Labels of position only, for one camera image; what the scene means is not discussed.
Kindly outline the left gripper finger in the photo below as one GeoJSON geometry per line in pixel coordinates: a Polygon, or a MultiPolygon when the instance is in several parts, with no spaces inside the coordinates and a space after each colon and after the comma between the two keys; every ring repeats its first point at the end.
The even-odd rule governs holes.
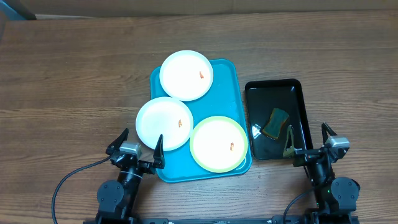
{"type": "Polygon", "coordinates": [[[112,155],[115,151],[119,151],[122,143],[127,140],[129,129],[126,128],[107,148],[106,154],[112,155]]]}
{"type": "Polygon", "coordinates": [[[157,141],[157,145],[154,150],[153,158],[154,158],[154,167],[156,169],[164,169],[165,167],[165,157],[164,157],[164,149],[163,149],[163,135],[159,136],[157,141]]]}

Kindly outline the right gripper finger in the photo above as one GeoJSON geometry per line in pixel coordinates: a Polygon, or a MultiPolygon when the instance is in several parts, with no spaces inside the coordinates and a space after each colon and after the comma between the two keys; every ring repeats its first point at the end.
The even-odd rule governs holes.
{"type": "Polygon", "coordinates": [[[294,147],[294,130],[291,125],[287,127],[287,136],[286,142],[283,151],[283,157],[288,158],[294,155],[295,147],[294,147]]]}
{"type": "Polygon", "coordinates": [[[336,136],[337,134],[330,128],[330,126],[327,123],[322,123],[321,125],[322,129],[322,139],[323,139],[323,144],[326,143],[327,139],[330,136],[336,136]]]}

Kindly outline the green and yellow sponge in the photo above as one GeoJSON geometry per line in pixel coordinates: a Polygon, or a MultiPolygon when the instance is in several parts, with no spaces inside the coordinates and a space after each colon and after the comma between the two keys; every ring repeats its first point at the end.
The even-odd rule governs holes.
{"type": "Polygon", "coordinates": [[[261,133],[271,139],[278,140],[285,123],[289,119],[289,114],[279,108],[274,108],[261,133]]]}

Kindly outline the light green rimmed plate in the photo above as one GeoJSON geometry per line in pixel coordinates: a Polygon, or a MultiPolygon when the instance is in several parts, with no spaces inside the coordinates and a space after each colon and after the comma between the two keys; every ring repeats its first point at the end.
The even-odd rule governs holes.
{"type": "Polygon", "coordinates": [[[211,116],[193,129],[190,152],[203,169],[225,173],[237,168],[245,159],[248,138],[237,121],[226,116],[211,116]]]}

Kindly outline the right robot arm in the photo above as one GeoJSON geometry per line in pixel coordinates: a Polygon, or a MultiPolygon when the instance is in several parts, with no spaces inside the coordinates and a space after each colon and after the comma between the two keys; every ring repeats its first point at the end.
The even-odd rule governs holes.
{"type": "Polygon", "coordinates": [[[342,159],[349,150],[349,140],[336,134],[327,123],[322,124],[323,144],[318,149],[302,149],[294,146],[293,128],[288,126],[284,157],[292,158],[293,166],[303,167],[312,188],[295,197],[284,210],[282,223],[358,223],[353,217],[361,189],[357,181],[348,177],[336,177],[332,164],[342,159]],[[296,219],[287,216],[291,206],[313,193],[316,208],[306,209],[296,219]]]}

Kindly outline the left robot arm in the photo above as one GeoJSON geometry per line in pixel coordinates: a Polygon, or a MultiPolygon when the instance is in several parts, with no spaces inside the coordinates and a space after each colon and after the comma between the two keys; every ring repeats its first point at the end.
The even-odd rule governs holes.
{"type": "Polygon", "coordinates": [[[97,191],[99,202],[94,222],[100,223],[140,223],[132,208],[144,174],[154,175],[157,169],[165,167],[163,135],[160,135],[152,162],[143,161],[141,146],[127,140],[129,130],[125,129],[106,149],[112,165],[119,168],[116,180],[101,184],[97,191]]]}

